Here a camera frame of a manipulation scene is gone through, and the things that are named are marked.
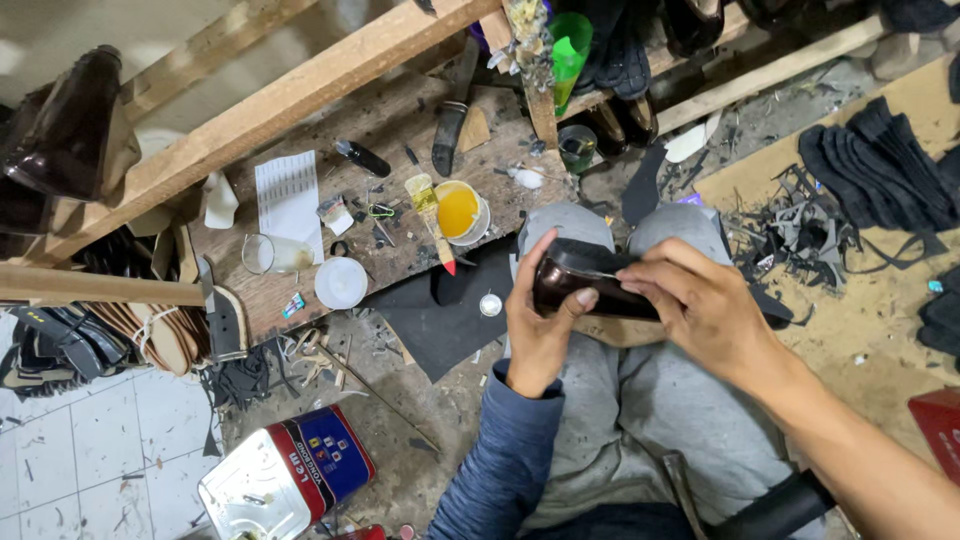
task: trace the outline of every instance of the hand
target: hand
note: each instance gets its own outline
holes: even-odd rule
[[[657,309],[670,340],[740,388],[789,382],[799,361],[767,326],[740,272],[667,238],[616,275]]]
[[[596,306],[596,289],[571,293],[552,317],[541,317],[534,309],[534,277],[540,258],[557,237],[551,229],[540,238],[516,270],[514,290],[507,298],[507,334],[513,358],[507,370],[507,386],[517,394],[538,399],[560,374],[566,359],[566,343],[573,323]]]

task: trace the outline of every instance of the small packet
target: small packet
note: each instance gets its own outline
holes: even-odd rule
[[[290,315],[300,311],[304,306],[306,306],[306,304],[303,302],[303,297],[298,292],[293,298],[290,299],[287,307],[283,309],[283,318],[289,319]]]

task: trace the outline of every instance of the leg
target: leg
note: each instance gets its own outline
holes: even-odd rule
[[[603,218],[570,203],[530,212],[519,235],[525,254],[551,227],[561,237],[613,249]],[[516,259],[511,259],[516,274]],[[667,501],[653,460],[616,424],[620,411],[617,366],[621,352],[583,334],[570,335],[560,373],[566,401],[555,439],[550,480],[524,528],[563,523],[602,503]]]
[[[732,264],[716,210],[661,207],[631,235],[630,253],[640,256],[668,236],[682,238],[715,262]],[[631,349],[619,379],[618,422],[654,455],[670,449],[686,455],[690,487],[705,521],[723,521],[793,473],[780,431],[760,407],[672,343]]]

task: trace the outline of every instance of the blue sleeve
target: blue sleeve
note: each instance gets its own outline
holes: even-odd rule
[[[493,365],[477,440],[440,497],[427,538],[514,538],[540,502],[564,410],[563,383],[530,400],[504,383],[509,366],[509,359]]]

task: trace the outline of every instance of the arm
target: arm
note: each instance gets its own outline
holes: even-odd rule
[[[493,366],[480,433],[440,497],[427,538],[514,538],[540,501],[564,409],[562,384],[539,400],[524,398],[504,383],[509,364]]]
[[[617,277],[671,340],[766,407],[868,536],[956,536],[960,488],[832,394],[777,340],[735,268],[669,238]]]
[[[514,538],[540,502],[564,410],[557,376],[566,344],[598,296],[594,289],[577,291],[549,318],[534,310],[537,264],[556,237],[551,229],[520,260],[506,302],[513,358],[493,366],[477,441],[440,497],[427,538]]]

